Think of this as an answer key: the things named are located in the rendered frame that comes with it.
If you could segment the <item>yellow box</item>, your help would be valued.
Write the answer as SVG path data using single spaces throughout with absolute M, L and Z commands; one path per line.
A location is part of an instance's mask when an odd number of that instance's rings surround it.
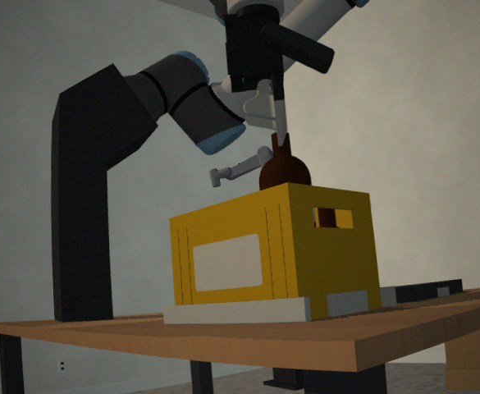
M 344 228 L 319 227 L 318 208 Z M 287 182 L 176 216 L 170 233 L 175 305 L 308 296 L 317 319 L 327 294 L 367 289 L 382 307 L 369 193 Z

